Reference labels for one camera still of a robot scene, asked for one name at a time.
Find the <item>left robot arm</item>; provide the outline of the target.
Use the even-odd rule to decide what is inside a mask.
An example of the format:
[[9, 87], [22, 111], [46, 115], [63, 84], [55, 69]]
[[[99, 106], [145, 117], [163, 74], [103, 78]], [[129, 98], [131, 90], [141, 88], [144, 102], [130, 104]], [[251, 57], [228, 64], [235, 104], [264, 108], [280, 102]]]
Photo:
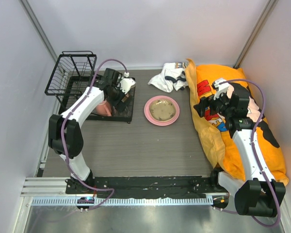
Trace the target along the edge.
[[66, 163], [70, 180], [84, 194], [94, 189], [95, 181], [91, 169], [82, 154], [84, 140], [81, 127], [92, 111], [104, 101], [117, 107], [136, 85], [129, 73], [106, 69], [101, 78], [93, 77], [78, 100], [60, 115], [52, 115], [48, 124], [48, 146]]

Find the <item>pink plate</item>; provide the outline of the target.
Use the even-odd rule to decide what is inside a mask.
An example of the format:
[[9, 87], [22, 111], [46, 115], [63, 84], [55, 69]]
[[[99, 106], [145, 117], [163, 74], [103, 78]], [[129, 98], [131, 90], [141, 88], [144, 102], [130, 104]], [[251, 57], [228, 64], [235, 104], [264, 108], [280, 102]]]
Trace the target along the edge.
[[178, 119], [179, 114], [179, 105], [168, 96], [152, 97], [144, 106], [145, 117], [150, 123], [157, 126], [173, 124]]

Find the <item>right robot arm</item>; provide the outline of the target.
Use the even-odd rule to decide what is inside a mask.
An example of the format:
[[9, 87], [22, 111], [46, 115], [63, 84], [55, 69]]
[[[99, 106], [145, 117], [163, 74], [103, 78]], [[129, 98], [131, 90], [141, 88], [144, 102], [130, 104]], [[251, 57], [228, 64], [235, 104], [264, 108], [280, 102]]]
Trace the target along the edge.
[[236, 144], [242, 160], [245, 181], [237, 181], [220, 171], [209, 180], [210, 188], [219, 192], [224, 188], [234, 198], [236, 212], [242, 216], [279, 216], [286, 189], [271, 174], [258, 144], [257, 121], [248, 117], [250, 95], [247, 90], [232, 89], [228, 83], [214, 86], [216, 92], [202, 97], [194, 106], [200, 117], [206, 111], [222, 115], [226, 128]]

